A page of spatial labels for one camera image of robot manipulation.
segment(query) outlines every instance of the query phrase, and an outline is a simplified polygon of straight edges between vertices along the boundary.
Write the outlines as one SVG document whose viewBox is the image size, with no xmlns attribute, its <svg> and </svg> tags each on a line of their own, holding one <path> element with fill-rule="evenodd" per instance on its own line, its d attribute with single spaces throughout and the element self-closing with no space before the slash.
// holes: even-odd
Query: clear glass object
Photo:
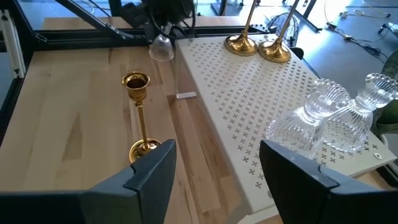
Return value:
<svg viewBox="0 0 398 224">
<path fill-rule="evenodd" d="M 373 111 L 398 99 L 397 82 L 385 75 L 366 76 L 365 87 L 345 108 L 326 122 L 323 142 L 343 152 L 358 150 L 365 141 L 373 121 Z"/>
<path fill-rule="evenodd" d="M 170 33 L 172 24 L 168 23 L 163 31 L 166 34 Z M 149 47 L 149 55 L 158 62 L 168 62 L 174 58 L 173 45 L 169 38 L 159 34 Z"/>
<path fill-rule="evenodd" d="M 266 138 L 312 159 L 322 141 L 325 118 L 345 107 L 349 99 L 341 85 L 325 79 L 315 80 L 304 106 L 271 122 Z"/>
</svg>

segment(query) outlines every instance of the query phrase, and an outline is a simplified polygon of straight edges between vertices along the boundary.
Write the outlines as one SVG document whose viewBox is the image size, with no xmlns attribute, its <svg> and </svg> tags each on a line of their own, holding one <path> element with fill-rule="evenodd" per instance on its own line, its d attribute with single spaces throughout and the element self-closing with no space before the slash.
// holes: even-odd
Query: candlestick base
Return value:
<svg viewBox="0 0 398 224">
<path fill-rule="evenodd" d="M 231 53 L 240 56 L 250 56 L 257 52 L 256 43 L 244 33 L 227 37 L 224 41 L 224 46 Z"/>
<path fill-rule="evenodd" d="M 285 63 L 292 57 L 289 49 L 277 40 L 275 42 L 267 41 L 260 43 L 259 54 L 264 59 L 276 63 Z"/>
<path fill-rule="evenodd" d="M 131 163 L 133 163 L 134 161 L 138 160 L 139 158 L 141 158 L 142 156 L 144 156 L 145 154 L 147 154 L 151 150 L 155 149 L 158 145 L 160 145 L 160 141 L 158 141 L 156 139 L 149 138 L 147 140 L 147 142 L 148 142 L 148 147 L 147 148 L 144 147 L 144 140 L 143 139 L 137 141 L 136 143 L 134 143 L 131 146 L 130 153 L 129 153 L 129 159 L 130 159 Z"/>
</svg>

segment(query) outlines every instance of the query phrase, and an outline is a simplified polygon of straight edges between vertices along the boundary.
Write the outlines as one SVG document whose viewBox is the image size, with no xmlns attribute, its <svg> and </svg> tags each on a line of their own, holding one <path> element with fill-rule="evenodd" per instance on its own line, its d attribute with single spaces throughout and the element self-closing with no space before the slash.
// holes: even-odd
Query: gold candlestick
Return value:
<svg viewBox="0 0 398 224">
<path fill-rule="evenodd" d="M 297 5 L 299 4 L 300 0 L 296 0 L 290 10 L 289 15 L 287 16 L 287 20 L 280 32 L 280 35 L 275 40 L 275 42 L 265 41 L 259 44 L 259 54 L 261 57 L 265 58 L 268 61 L 276 62 L 276 63 L 285 63 L 289 61 L 292 57 L 290 54 L 289 49 L 282 45 L 282 39 L 284 37 L 285 31 L 290 25 L 290 20 L 293 16 L 294 10 L 296 9 Z"/>
<path fill-rule="evenodd" d="M 160 144 L 156 139 L 147 138 L 145 129 L 142 107 L 144 106 L 143 101 L 147 97 L 147 85 L 149 80 L 149 77 L 141 72 L 129 72 L 125 74 L 122 79 L 122 85 L 127 89 L 130 99 L 136 102 L 142 131 L 142 139 L 134 143 L 130 148 L 129 158 L 131 163 L 138 160 L 152 149 L 155 149 Z"/>
<path fill-rule="evenodd" d="M 254 8 L 256 6 L 256 1 L 253 0 L 251 5 L 250 13 L 246 25 L 241 33 L 241 35 L 231 35 L 227 37 L 224 41 L 224 46 L 232 53 L 240 56 L 250 56 L 256 53 L 257 45 L 256 43 L 248 38 L 248 30 L 250 25 L 251 17 L 253 16 Z"/>
</svg>

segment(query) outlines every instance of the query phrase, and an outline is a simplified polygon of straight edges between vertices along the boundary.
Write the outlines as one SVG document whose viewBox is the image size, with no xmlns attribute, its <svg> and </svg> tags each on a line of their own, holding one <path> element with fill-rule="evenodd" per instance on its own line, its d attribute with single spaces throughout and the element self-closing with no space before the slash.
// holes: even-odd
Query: white perforated panel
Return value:
<svg viewBox="0 0 398 224">
<path fill-rule="evenodd" d="M 251 36 L 257 43 L 266 37 Z M 273 119 L 304 104 L 310 83 L 317 77 L 294 54 L 284 64 L 268 62 L 259 54 L 240 57 L 224 48 L 224 38 L 179 40 L 177 48 L 244 196 L 256 212 L 274 205 L 261 169 L 259 143 Z M 375 152 L 381 160 L 374 157 Z M 395 158 L 370 134 L 358 153 L 344 154 L 322 145 L 315 160 L 356 175 Z"/>
</svg>

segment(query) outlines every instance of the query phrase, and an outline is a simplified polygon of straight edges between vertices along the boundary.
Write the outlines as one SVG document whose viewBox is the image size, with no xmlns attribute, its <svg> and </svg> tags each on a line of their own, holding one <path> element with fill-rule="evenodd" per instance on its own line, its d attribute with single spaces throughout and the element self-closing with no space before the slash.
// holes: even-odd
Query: wooden table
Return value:
<svg viewBox="0 0 398 224">
<path fill-rule="evenodd" d="M 198 18 L 204 26 L 244 21 Z M 44 25 L 88 27 L 78 18 L 46 19 Z M 165 222 L 224 223 L 241 197 L 197 99 L 175 100 L 172 65 L 153 61 L 147 47 L 36 52 L 0 148 L 0 190 L 87 189 L 128 166 L 129 148 L 141 136 L 121 78 L 142 70 L 152 81 L 144 106 L 148 135 L 178 140 Z M 376 173 L 362 179 L 388 188 Z"/>
</svg>

